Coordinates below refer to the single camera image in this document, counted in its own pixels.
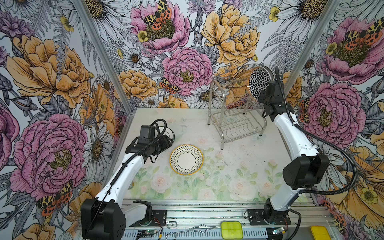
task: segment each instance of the floral table mat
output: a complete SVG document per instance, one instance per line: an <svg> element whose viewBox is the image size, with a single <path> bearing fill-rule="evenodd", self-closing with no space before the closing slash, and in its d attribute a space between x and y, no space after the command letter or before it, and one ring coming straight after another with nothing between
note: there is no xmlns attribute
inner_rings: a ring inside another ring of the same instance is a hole
<svg viewBox="0 0 384 240"><path fill-rule="evenodd" d="M158 118L167 121L175 142L154 164L148 159L129 187L127 199L265 201L278 190L290 157L275 125L269 121L263 136L248 136L220 150L220 137L212 124L207 125L207 116L207 109L137 110L119 159L139 135L141 125ZM195 174L179 175L169 165L170 154L183 144L194 145L203 153L203 166Z"/></svg>

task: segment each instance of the yellow container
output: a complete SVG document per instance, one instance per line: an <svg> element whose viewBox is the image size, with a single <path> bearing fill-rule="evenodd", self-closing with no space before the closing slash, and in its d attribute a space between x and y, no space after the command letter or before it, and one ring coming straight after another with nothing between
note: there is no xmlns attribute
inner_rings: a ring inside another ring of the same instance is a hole
<svg viewBox="0 0 384 240"><path fill-rule="evenodd" d="M222 222L221 236L223 239L243 239L243 228L240 222Z"/></svg>
<svg viewBox="0 0 384 240"><path fill-rule="evenodd" d="M314 240L331 240L328 230L324 226L311 226Z"/></svg>

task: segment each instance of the black mounting plate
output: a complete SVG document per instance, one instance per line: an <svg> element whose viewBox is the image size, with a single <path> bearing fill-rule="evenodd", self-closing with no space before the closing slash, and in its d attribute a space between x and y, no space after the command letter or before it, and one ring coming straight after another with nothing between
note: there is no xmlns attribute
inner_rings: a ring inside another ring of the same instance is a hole
<svg viewBox="0 0 384 240"><path fill-rule="evenodd" d="M264 221L264 216L263 216L263 209L248 209L248 217L249 217L249 224L251 226L256 226L256 225L269 225L273 227L273 225L268 224ZM288 214L279 214L276 215L275 218L272 218L273 222L276 223L276 225L291 225L291 220L289 219Z"/></svg>
<svg viewBox="0 0 384 240"><path fill-rule="evenodd" d="M152 210L152 216L157 218L160 222L160 225L164 227L167 221L167 210ZM130 227L158 227L158 223L154 220L151 220L149 224L143 225L141 221L137 221L132 224Z"/></svg>

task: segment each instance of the wall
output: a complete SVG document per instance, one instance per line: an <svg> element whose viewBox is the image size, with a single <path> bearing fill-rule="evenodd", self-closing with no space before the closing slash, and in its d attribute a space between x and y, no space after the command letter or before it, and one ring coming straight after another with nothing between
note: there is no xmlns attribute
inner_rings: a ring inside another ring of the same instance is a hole
<svg viewBox="0 0 384 240"><path fill-rule="evenodd" d="M212 73L231 71L225 81L241 76L240 66L265 64L279 66L286 79L327 0L167 0L171 17L157 22L162 8L155 0L87 3L134 107L207 108ZM306 130L358 164L355 188L317 198L345 239L384 239L383 7L377 0L341 1L288 95ZM233 37L253 23L251 32ZM244 90L230 89L228 107L245 100ZM342 188L351 179L349 165L314 143L331 160L316 188Z"/></svg>
<svg viewBox="0 0 384 240"><path fill-rule="evenodd" d="M70 240L127 118L65 0L0 1L2 239Z"/></svg>

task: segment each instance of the metal pole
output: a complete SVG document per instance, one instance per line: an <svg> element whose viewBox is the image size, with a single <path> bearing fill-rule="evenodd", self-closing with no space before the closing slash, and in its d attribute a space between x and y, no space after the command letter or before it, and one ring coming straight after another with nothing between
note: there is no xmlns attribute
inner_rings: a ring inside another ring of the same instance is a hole
<svg viewBox="0 0 384 240"><path fill-rule="evenodd" d="M323 33L324 28L329 25L329 21L333 14L336 12L336 9L339 4L340 0L328 0L327 4L325 5L323 13L320 16L313 33L308 37L308 41L305 43L305 46L301 51L299 58L297 59L297 62L287 79L287 82L284 85L285 95L288 95L289 91L296 82L296 79L299 76L301 69L303 68L306 61L311 55L311 50L314 48L316 42Z"/></svg>
<svg viewBox="0 0 384 240"><path fill-rule="evenodd" d="M99 54L99 57L101 58L109 77L111 78L113 86L116 88L116 91L120 96L121 103L123 104L125 111L129 115L128 117L130 117L132 115L133 108L129 103L128 98L126 98L125 92L117 77L116 70L113 67L112 61L109 58L109 55L104 47L103 40L101 39L101 36L98 34L99 30L96 28L94 24L92 16L88 11L87 5L83 0L76 0L72 2L79 14L81 22L83 23L87 31L86 34L88 38L94 44L95 49L97 50L97 53Z"/></svg>

